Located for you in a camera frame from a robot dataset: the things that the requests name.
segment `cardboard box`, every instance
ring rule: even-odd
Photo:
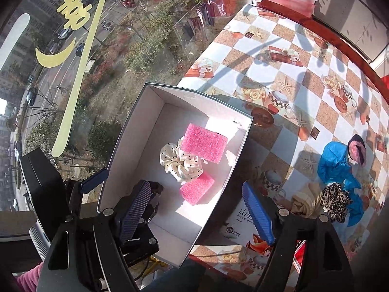
[[[251,116],[198,91],[146,83],[116,143],[98,210],[113,208],[140,179],[162,184],[158,213],[149,227],[160,247],[156,258],[180,266],[227,185],[251,122]],[[161,148],[177,144],[189,123],[228,138],[220,163],[203,165],[215,183],[195,206],[182,198],[181,183],[159,163]]]

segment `pink and black fabric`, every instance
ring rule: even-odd
[[[362,167],[366,164],[366,147],[362,137],[355,134],[347,144],[347,150],[351,159],[359,163]]]

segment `wall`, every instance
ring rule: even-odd
[[[318,0],[314,16],[374,60],[389,42],[388,8],[381,0]]]

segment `blue cloth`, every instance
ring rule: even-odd
[[[318,163],[318,176],[325,183],[344,183],[343,190],[349,192],[349,197],[353,202],[347,206],[350,213],[347,226],[353,226],[359,222],[363,216],[362,200],[354,193],[354,188],[361,188],[360,183],[352,174],[348,161],[347,146],[340,142],[330,142],[323,150]]]

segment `blue gripper pad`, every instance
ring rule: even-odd
[[[266,213],[260,200],[252,190],[252,186],[246,181],[242,186],[242,197],[244,203],[251,215],[255,228],[261,239],[272,246],[275,242],[275,237],[272,230],[272,220]]]

